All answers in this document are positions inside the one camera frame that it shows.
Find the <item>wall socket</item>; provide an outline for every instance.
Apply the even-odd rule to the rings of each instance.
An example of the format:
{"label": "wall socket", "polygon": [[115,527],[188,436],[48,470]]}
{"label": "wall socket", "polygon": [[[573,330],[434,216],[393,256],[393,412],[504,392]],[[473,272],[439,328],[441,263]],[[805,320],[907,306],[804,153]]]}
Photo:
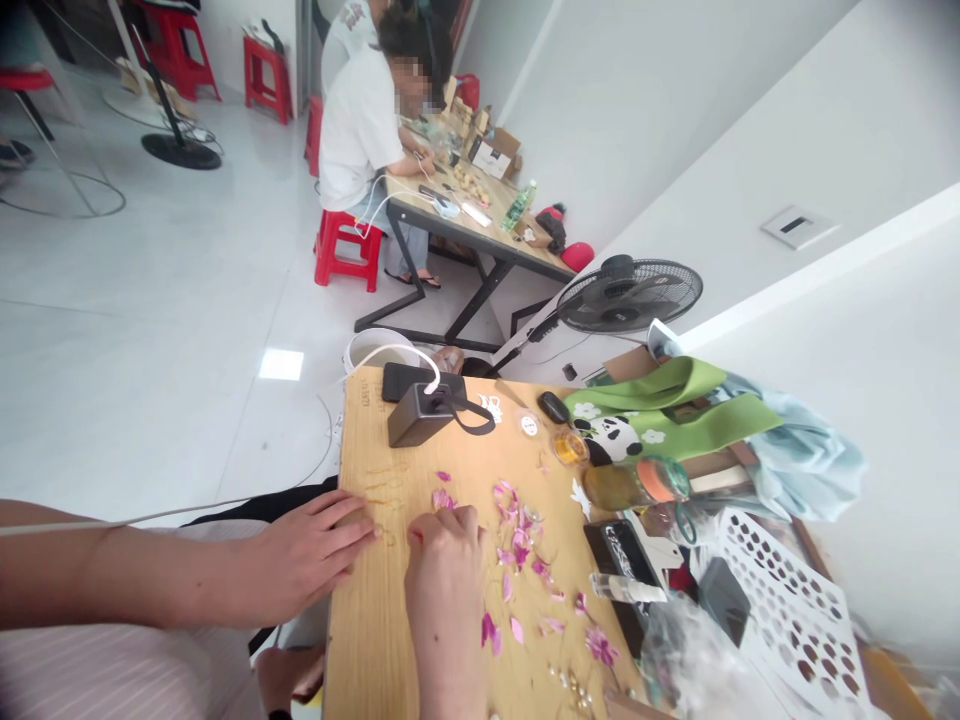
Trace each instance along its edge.
{"label": "wall socket", "polygon": [[802,250],[839,227],[835,222],[822,215],[791,205],[768,223],[762,225],[760,229],[794,250]]}

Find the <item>wooden table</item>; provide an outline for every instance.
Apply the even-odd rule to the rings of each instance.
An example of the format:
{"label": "wooden table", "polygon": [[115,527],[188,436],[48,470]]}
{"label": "wooden table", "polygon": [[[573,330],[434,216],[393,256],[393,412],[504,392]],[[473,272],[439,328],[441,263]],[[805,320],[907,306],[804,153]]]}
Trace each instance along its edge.
{"label": "wooden table", "polygon": [[[476,262],[482,280],[480,289],[477,290],[457,319],[454,320],[453,324],[443,335],[379,324],[381,320],[389,315],[413,303],[419,302],[426,297],[426,290],[423,287],[423,283],[420,282],[420,278],[414,273],[414,291],[412,293],[360,318],[354,325],[354,331],[360,332],[361,330],[372,327],[388,327],[391,330],[396,330],[403,334],[414,342],[423,342],[431,345],[456,345],[465,350],[476,350],[496,354],[502,346],[461,338],[460,333],[493,294],[497,286],[507,276],[507,273],[514,267],[519,266],[562,283],[567,283],[576,276],[576,273],[567,267],[560,258],[545,248],[532,248],[525,242],[517,242],[513,239],[511,233],[501,230],[500,223],[506,216],[510,205],[513,204],[517,196],[517,191],[503,182],[490,177],[480,168],[474,167],[470,164],[468,158],[464,157],[460,162],[465,163],[465,167],[477,178],[477,181],[486,190],[487,195],[490,196],[490,207],[486,209],[480,208],[486,215],[490,216],[493,221],[488,227],[482,227],[480,223],[463,212],[452,220],[442,218],[437,215],[431,202],[414,195],[401,195],[390,198],[387,202],[386,212],[387,217],[390,219],[390,225],[393,228],[393,235],[400,244],[400,250],[409,267],[413,267],[413,261],[407,249],[403,233],[400,231],[400,222],[405,222],[409,225],[423,228],[435,235],[445,237],[448,240],[469,248],[475,253],[492,256],[494,258],[494,266],[489,273],[483,270],[479,262]],[[446,174],[438,172],[432,178],[427,178],[425,175],[411,178],[395,178],[387,175],[387,194],[391,195],[404,190],[416,192],[420,185],[423,184],[442,193],[448,198],[454,199],[451,197],[452,193],[443,187],[443,184],[446,183],[454,188],[456,195],[461,201],[469,200],[475,206],[479,207],[479,203],[476,200],[470,199],[466,193],[461,191],[460,185],[449,167],[441,163],[438,163],[437,166],[442,168]]]}
{"label": "wooden table", "polygon": [[[442,487],[461,505],[475,505],[481,524],[495,536],[500,522],[492,490],[501,478],[517,489],[521,504],[543,518],[544,537],[536,548],[545,561],[553,563],[550,570],[555,588],[564,591],[567,599],[552,600],[528,563],[512,578],[514,598],[505,605],[502,582],[506,569],[497,565],[496,553],[490,548],[484,604],[504,635],[499,658],[492,656],[489,643],[483,650],[490,711],[504,720],[589,718],[589,713],[575,712],[572,695],[548,671],[553,666],[583,682],[593,697],[595,717],[607,717],[603,688],[614,685],[613,674],[594,660],[585,646],[589,621],[573,610],[578,591],[587,595],[590,615],[620,651],[613,668],[617,682],[624,691],[632,688],[643,697],[613,607],[590,591],[588,576],[596,565],[583,535],[583,513],[570,499],[574,473],[548,449],[546,433],[541,431],[536,439],[522,436],[514,420],[517,405],[494,387],[494,381],[465,378],[471,400],[476,401],[478,393],[500,398],[503,423],[496,430],[477,438],[451,423],[421,447],[391,450],[387,447],[387,417],[394,406],[380,399],[382,377],[378,368],[360,368],[347,382],[340,487],[366,496],[383,537],[357,561],[353,577],[333,594],[325,720],[418,717],[416,665],[403,593],[409,554],[407,526],[418,515],[432,511],[431,494]],[[561,397],[572,392],[508,384],[531,408],[536,408],[536,398],[544,390]],[[545,418],[542,421],[554,427]],[[544,474],[541,467],[549,472]],[[437,478],[441,470],[450,473],[451,482]],[[537,627],[544,616],[565,623],[566,631],[541,637]],[[523,626],[522,647],[510,633],[511,617]]]}

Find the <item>fan grille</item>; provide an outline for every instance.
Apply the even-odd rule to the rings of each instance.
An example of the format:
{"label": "fan grille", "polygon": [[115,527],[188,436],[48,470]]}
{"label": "fan grille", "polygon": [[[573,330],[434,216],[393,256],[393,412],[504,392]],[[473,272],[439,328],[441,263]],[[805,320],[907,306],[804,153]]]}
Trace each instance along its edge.
{"label": "fan grille", "polygon": [[703,280],[670,260],[635,260],[604,267],[567,288],[559,318],[574,330],[610,334],[637,332],[654,319],[675,320],[703,293]]}

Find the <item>panda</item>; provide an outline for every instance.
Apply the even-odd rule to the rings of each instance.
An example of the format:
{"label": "panda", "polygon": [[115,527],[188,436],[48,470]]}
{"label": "panda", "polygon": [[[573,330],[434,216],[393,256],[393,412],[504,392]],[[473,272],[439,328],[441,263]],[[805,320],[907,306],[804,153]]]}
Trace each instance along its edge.
{"label": "panda", "polygon": [[583,439],[590,450],[590,462],[594,467],[623,462],[628,455],[643,452],[643,443],[637,431],[622,415],[591,421],[577,419],[573,421],[573,426],[578,430],[590,431],[590,436],[584,436]]}

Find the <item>wooden tabletop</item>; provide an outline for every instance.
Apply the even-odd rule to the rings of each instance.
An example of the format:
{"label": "wooden tabletop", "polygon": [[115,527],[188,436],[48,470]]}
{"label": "wooden tabletop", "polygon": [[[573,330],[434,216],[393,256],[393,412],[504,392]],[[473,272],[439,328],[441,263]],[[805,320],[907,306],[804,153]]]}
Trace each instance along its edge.
{"label": "wooden tabletop", "polygon": [[[512,577],[514,597],[505,604],[502,583],[507,569],[497,565],[496,553],[489,549],[484,604],[504,636],[499,658],[492,656],[489,643],[483,650],[490,712],[504,720],[591,717],[589,712],[577,714],[573,696],[550,674],[551,666],[585,684],[597,718],[607,717],[603,688],[614,686],[614,674],[624,691],[630,688],[643,697],[642,683],[613,607],[590,591],[588,576],[596,571],[596,564],[583,535],[583,513],[570,498],[574,473],[549,449],[548,433],[542,430],[534,439],[521,435],[515,418],[517,404],[496,389],[493,380],[465,378],[470,400],[479,401],[478,393],[500,398],[503,422],[491,434],[473,437],[451,423],[420,447],[391,450],[387,447],[387,417],[395,406],[381,400],[382,378],[379,368],[360,368],[347,382],[340,487],[367,498],[375,522],[383,528],[383,537],[357,561],[353,577],[333,594],[324,682],[325,720],[415,720],[419,716],[416,665],[403,592],[409,554],[407,526],[418,515],[432,512],[431,495],[442,488],[460,505],[476,506],[481,524],[496,536],[500,516],[494,506],[493,487],[500,479],[510,482],[521,504],[529,505],[543,518],[543,539],[535,549],[552,563],[555,589],[567,597],[564,602],[551,599],[528,562],[521,574]],[[508,385],[534,409],[537,397],[545,390],[561,397],[572,392],[521,383]],[[465,422],[479,424],[469,418]],[[555,427],[542,415],[541,422],[545,429]],[[441,482],[438,471],[449,473],[452,480]],[[587,595],[590,615],[620,651],[613,672],[594,660],[586,648],[590,622],[574,612],[573,599],[578,591]],[[524,646],[510,632],[511,617],[523,627]],[[543,617],[565,623],[565,632],[541,637],[537,628]]]}
{"label": "wooden tabletop", "polygon": [[[427,212],[445,225],[449,225],[453,231],[451,232],[451,240],[456,241],[458,239],[456,234],[459,232],[468,233],[479,240],[498,243],[508,250],[510,254],[519,254],[524,256],[523,259],[528,261],[547,265],[552,268],[554,272],[560,271],[567,278],[573,278],[576,275],[566,263],[546,248],[533,248],[526,242],[516,242],[513,239],[513,234],[500,229],[500,223],[503,221],[503,218],[506,217],[507,210],[510,209],[510,206],[517,197],[517,190],[515,188],[511,188],[500,180],[495,180],[490,177],[483,170],[471,164],[469,158],[461,158],[460,163],[463,164],[464,169],[473,175],[477,179],[477,182],[483,186],[487,195],[490,197],[490,207],[482,207],[476,199],[464,192],[460,187],[460,183],[458,183],[454,177],[453,170],[440,162],[437,163],[437,166],[442,168],[446,174],[437,172],[432,178],[428,178],[426,175],[396,178],[388,173],[386,180],[387,194],[390,195],[402,190],[416,191],[420,185],[423,184],[436,190],[438,193],[442,193],[451,200],[457,201],[459,199],[460,202],[471,202],[491,218],[493,222],[488,227],[481,226],[480,223],[463,212],[452,220],[440,218],[433,208],[433,203],[415,195],[401,195],[392,198],[390,202]],[[454,193],[451,193],[443,187],[444,183],[454,189],[456,197],[453,197]],[[533,222],[533,218],[529,213],[527,214],[527,220],[528,222]]]}

